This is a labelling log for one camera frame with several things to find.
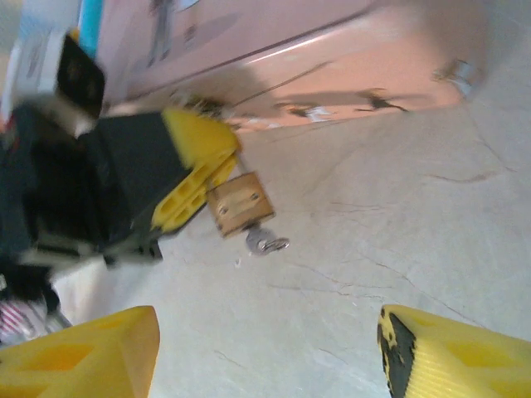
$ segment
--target black and yellow object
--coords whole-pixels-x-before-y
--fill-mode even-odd
[[[531,342],[386,305],[378,344],[393,398],[531,396]]]
[[[153,307],[0,351],[2,398],[147,398],[160,333]]]
[[[32,105],[14,110],[0,147],[0,260],[67,266],[162,258],[161,235],[179,231],[225,182],[240,144],[230,127],[162,112],[98,119],[74,138]]]

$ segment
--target striped cloth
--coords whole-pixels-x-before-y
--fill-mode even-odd
[[[46,325],[45,303],[7,301],[0,303],[0,342],[18,344],[51,331]]]

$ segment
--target pink box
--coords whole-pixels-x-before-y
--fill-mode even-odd
[[[111,103],[178,104],[246,131],[457,104],[485,75],[476,0],[156,3],[107,2]]]

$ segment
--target metal key ring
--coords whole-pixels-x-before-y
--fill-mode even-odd
[[[283,250],[290,245],[287,238],[277,238],[273,231],[256,225],[249,229],[246,238],[247,248],[253,255],[268,255],[273,251]]]

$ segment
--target yellow plastic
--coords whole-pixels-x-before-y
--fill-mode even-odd
[[[153,307],[136,307],[0,351],[1,398],[147,398]]]
[[[403,330],[414,336],[412,345]],[[386,305],[378,322],[378,343],[394,398],[531,397],[531,342]],[[411,357],[402,394],[399,376]]]
[[[80,30],[79,28],[75,27],[69,32],[69,35],[76,43],[79,43],[80,41]]]
[[[237,165],[240,143],[230,126],[175,108],[162,112],[184,167],[192,172],[156,207],[153,227],[163,232],[183,226],[207,200],[207,183],[224,183]]]

